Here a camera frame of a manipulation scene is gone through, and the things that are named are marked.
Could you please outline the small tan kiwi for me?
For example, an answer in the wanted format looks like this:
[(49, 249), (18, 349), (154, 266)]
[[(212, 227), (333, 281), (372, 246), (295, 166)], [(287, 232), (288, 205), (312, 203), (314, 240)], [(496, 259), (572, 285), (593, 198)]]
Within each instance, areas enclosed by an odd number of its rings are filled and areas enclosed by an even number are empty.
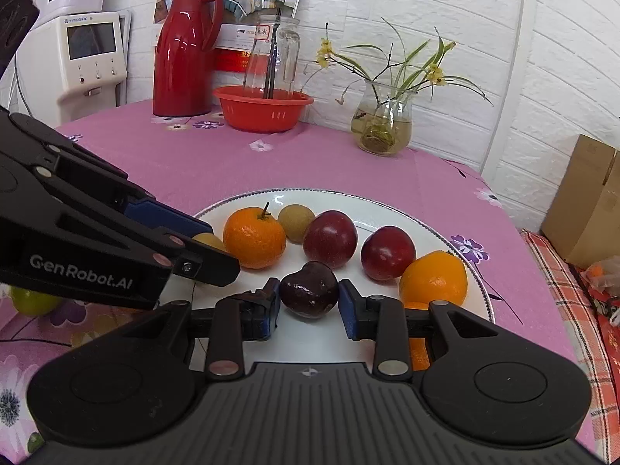
[(195, 236), (192, 237), (192, 239), (203, 245), (226, 252), (224, 243), (217, 236), (215, 236), (214, 234), (210, 232), (203, 232), (203, 233), (195, 234)]

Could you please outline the green apple front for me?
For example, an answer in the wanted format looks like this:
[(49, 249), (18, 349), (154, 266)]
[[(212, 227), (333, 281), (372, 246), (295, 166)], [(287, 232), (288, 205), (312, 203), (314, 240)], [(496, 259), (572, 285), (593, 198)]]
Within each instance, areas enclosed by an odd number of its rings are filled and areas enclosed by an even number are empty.
[(9, 287), (9, 296), (17, 312), (31, 317), (47, 315), (62, 303), (60, 297), (16, 287)]

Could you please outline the mandarin orange with stem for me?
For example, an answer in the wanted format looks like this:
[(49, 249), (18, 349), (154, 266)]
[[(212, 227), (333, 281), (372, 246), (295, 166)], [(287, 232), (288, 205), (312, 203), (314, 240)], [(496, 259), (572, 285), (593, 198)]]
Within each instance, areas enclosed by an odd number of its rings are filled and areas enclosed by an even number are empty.
[(261, 270), (281, 259), (287, 237), (282, 225), (270, 213), (269, 204), (265, 204), (232, 213), (224, 227), (223, 243), (242, 268)]

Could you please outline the dark plum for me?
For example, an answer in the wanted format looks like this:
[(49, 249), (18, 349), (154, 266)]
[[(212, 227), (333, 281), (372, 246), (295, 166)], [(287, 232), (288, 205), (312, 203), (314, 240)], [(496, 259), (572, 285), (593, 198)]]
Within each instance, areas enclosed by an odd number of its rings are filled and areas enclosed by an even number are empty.
[(289, 310), (306, 319), (325, 316), (338, 303), (341, 292), (338, 280), (323, 262), (306, 262), (287, 275), (277, 290), (279, 299)]

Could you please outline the red plum front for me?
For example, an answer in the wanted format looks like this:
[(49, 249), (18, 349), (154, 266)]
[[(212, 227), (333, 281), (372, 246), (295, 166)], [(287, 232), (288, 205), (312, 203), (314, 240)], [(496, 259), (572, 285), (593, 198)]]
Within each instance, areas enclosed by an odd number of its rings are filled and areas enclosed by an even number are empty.
[(416, 259), (411, 237), (395, 226), (378, 229), (367, 238), (360, 252), (363, 270), (376, 281), (389, 281), (403, 275)]

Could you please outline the red plum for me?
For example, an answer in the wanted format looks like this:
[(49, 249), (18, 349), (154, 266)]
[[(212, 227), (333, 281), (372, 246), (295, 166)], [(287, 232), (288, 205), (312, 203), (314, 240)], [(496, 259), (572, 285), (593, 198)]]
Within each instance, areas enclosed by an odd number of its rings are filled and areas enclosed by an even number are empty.
[(395, 226), (378, 229), (367, 238), (360, 252), (363, 270), (376, 281), (389, 281), (403, 275), (416, 259), (411, 237)]
[(316, 216), (303, 240), (306, 256), (312, 262), (323, 262), (330, 269), (343, 267), (354, 255), (357, 230), (350, 217), (336, 210)]

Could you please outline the large orange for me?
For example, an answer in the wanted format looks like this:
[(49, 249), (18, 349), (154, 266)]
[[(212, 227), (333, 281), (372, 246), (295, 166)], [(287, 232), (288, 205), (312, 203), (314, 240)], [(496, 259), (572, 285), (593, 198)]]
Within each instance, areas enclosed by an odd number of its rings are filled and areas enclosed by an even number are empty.
[(398, 290), (405, 308), (426, 310), (434, 300), (462, 305), (468, 294), (465, 265), (450, 252), (431, 252), (407, 267)]

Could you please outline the brown kiwi fruit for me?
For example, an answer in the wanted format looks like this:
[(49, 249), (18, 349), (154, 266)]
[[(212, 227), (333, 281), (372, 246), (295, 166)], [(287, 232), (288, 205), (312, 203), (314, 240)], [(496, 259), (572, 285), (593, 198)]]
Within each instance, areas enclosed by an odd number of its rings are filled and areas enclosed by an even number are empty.
[(288, 205), (279, 212), (277, 221), (283, 227), (291, 243), (301, 244), (315, 214), (304, 205)]

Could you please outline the red thermos jug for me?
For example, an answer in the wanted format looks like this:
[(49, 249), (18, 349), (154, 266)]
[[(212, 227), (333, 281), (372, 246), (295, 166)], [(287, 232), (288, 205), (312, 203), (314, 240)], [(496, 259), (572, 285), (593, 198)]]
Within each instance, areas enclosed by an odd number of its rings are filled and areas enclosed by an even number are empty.
[(185, 118), (211, 110), (223, 16), (223, 0), (172, 0), (155, 46), (154, 115)]

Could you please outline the red plastic basin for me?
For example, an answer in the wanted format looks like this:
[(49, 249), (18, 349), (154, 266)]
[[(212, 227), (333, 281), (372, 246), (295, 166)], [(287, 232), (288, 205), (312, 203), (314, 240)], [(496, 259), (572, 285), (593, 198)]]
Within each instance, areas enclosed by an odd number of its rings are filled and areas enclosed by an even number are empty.
[(292, 129), (301, 112), (314, 102), (311, 96), (276, 89), (272, 99), (264, 98), (261, 90), (240, 85), (214, 90), (221, 104), (226, 123), (238, 130), (252, 133), (276, 133)]

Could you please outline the white water dispenser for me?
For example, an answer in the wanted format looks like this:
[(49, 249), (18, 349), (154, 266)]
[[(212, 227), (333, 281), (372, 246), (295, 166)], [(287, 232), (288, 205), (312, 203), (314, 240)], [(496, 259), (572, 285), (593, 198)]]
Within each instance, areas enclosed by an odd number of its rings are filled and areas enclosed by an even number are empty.
[(115, 108), (127, 79), (121, 17), (53, 18), (28, 33), (15, 68), (19, 110), (50, 127)]

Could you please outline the plaid red cloth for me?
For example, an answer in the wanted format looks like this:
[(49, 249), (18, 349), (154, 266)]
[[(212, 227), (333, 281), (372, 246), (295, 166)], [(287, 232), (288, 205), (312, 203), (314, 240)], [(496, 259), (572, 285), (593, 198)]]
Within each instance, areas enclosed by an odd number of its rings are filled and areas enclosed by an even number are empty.
[(614, 462), (619, 458), (619, 406), (613, 371), (604, 348), (595, 307), (583, 290), (573, 267), (561, 259), (549, 240), (527, 230), (522, 230), (520, 235), (548, 285), (577, 363), (591, 384), (589, 415), (595, 453), (606, 463)]

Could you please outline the glass pitcher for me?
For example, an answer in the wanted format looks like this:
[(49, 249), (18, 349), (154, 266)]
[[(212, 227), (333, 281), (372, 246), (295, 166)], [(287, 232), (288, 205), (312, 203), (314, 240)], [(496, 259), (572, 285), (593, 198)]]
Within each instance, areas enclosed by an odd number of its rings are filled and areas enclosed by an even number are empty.
[(263, 99), (292, 99), (301, 49), (298, 20), (284, 16), (281, 9), (264, 15), (255, 28), (244, 89), (249, 96)]

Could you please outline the brown cardboard box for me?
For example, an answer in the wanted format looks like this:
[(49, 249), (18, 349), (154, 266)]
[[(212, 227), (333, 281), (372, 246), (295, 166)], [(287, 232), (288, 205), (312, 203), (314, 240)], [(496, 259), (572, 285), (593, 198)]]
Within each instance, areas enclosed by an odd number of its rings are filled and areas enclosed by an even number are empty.
[(577, 139), (541, 232), (570, 265), (585, 269), (619, 253), (619, 150)]

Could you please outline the plastic bag with fruit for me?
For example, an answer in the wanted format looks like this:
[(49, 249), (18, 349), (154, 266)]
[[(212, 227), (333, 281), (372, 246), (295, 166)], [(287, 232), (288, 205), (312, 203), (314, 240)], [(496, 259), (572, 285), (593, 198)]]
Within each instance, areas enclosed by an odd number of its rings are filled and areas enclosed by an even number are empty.
[(597, 295), (618, 298), (619, 297), (619, 267), (620, 256), (592, 263), (586, 270), (580, 273), (582, 279)]

